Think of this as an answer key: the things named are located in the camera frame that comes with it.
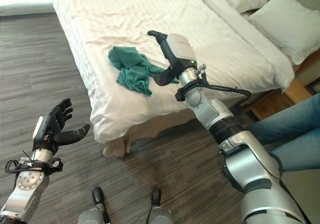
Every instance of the gray striped carpet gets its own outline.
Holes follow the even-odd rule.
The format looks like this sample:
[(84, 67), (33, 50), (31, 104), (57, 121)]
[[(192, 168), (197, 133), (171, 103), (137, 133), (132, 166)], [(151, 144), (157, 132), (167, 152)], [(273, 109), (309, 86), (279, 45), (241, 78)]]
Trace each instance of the gray striped carpet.
[[(40, 115), (70, 97), (73, 118), (67, 129), (90, 117), (87, 91), (55, 14), (3, 17), (0, 22), (0, 204), (13, 188), (3, 171), (22, 150), (31, 154)], [(106, 159), (92, 129), (80, 143), (63, 146), (57, 157), (63, 172), (50, 177), (32, 224), (75, 224), (93, 206), (91, 190), (100, 186), (114, 224), (145, 223), (155, 185), (162, 206), (177, 224), (241, 222), (242, 195), (224, 178), (217, 144), (198, 121), (139, 140), (124, 159)]]

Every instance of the jeans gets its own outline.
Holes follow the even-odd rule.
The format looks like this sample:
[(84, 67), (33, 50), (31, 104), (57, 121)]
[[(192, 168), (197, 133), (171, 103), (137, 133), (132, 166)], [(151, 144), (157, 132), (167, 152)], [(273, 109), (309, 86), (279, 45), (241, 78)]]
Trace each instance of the jeans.
[(290, 140), (272, 151), (285, 172), (320, 168), (320, 93), (247, 129), (262, 145)]

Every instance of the white duvet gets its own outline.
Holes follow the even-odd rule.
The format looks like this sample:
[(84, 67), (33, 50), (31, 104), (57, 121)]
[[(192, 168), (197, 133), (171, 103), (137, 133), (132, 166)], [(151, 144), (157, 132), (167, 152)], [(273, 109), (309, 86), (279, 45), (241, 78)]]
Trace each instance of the white duvet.
[(175, 99), (179, 84), (160, 87), (151, 79), (152, 96), (145, 96), (116, 83), (119, 71), (108, 60), (113, 46), (136, 47), (151, 63), (168, 67), (149, 30), (186, 36), (211, 84), (262, 92), (284, 89), (294, 77), (290, 60), (224, 0), (54, 0), (54, 8), (88, 89), (99, 143), (186, 108)]

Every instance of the robotic arm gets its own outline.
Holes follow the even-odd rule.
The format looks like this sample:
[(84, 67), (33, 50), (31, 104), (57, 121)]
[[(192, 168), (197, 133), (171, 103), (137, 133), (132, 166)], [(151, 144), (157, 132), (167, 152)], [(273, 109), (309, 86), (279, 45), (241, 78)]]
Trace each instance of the robotic arm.
[(59, 146), (79, 142), (87, 135), (89, 124), (61, 132), (66, 121), (72, 118), (71, 105), (69, 98), (64, 99), (47, 116), (41, 116), (33, 133), (32, 156), (21, 157), (19, 162), (10, 160), (5, 166), (7, 173), (16, 174), (16, 180), (13, 192), (0, 211), (1, 224), (25, 224), (31, 220), (49, 185), (49, 175), (63, 169), (61, 159), (53, 158)]
[(179, 79), (182, 88), (175, 95), (177, 101), (185, 101), (210, 131), (218, 142), (220, 153), (225, 156), (225, 176), (234, 188), (244, 193), (242, 221), (246, 224), (306, 223), (296, 202), (280, 185), (280, 160), (271, 156), (249, 131), (243, 129), (231, 111), (221, 101), (208, 96), (204, 89), (236, 92), (248, 97), (250, 92), (208, 84), (206, 67), (197, 68), (196, 56), (184, 36), (154, 30), (147, 34), (156, 38), (170, 63), (154, 81), (165, 86), (173, 78)]

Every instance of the green cloth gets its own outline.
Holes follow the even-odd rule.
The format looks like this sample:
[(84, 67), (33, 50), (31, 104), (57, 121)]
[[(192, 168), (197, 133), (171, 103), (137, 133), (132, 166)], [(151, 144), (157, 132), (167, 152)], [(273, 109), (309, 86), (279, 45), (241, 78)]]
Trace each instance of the green cloth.
[(120, 73), (116, 82), (125, 88), (151, 96), (149, 77), (155, 77), (164, 69), (151, 64), (135, 47), (114, 46), (109, 51), (109, 60)]

